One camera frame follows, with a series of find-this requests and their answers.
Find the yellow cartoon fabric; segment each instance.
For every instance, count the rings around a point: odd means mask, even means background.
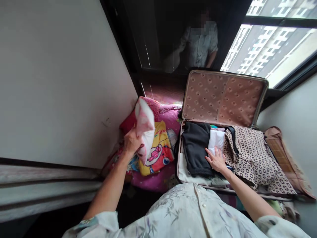
[[[139,160],[140,173],[143,176],[157,173],[174,160],[171,142],[163,121],[155,123],[155,133],[150,154],[145,165]]]

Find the suitcase lid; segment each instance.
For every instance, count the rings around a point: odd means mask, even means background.
[[[264,78],[192,70],[187,79],[182,118],[210,124],[256,124],[268,81]]]

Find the brown patterned fabric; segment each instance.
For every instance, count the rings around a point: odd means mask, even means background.
[[[287,151],[281,130],[278,127],[270,127],[265,131],[265,136],[272,153],[292,186],[304,195],[316,199],[307,177]]]
[[[183,118],[250,127],[266,88],[265,80],[193,70],[187,81]]]
[[[263,132],[247,127],[233,126],[239,157],[234,153],[231,132],[226,130],[224,153],[226,163],[234,173],[249,181],[254,189],[259,185],[274,194],[297,194],[281,167],[268,152]]]

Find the person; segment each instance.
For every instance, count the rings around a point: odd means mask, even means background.
[[[141,145],[133,128],[124,138],[124,151],[96,194],[83,221],[64,238],[78,237],[309,237],[279,214],[225,164],[221,150],[206,160],[231,184],[250,219],[224,203],[212,190],[197,184],[179,184],[165,193],[148,213],[119,229],[116,208],[130,158]]]
[[[184,65],[210,68],[218,51],[218,30],[215,21],[209,20],[209,11],[203,11],[187,26],[178,47],[163,61],[167,73],[174,72],[180,64],[180,53],[186,48]]]

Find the woman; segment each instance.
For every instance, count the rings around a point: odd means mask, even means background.
[[[279,214],[255,191],[234,175],[221,150],[213,156],[206,149],[210,166],[231,184],[255,223],[218,195],[197,184],[179,184],[164,194],[148,213],[119,229],[116,208],[130,158],[141,145],[133,128],[124,138],[124,152],[105,179],[83,221],[63,237],[309,237]]]

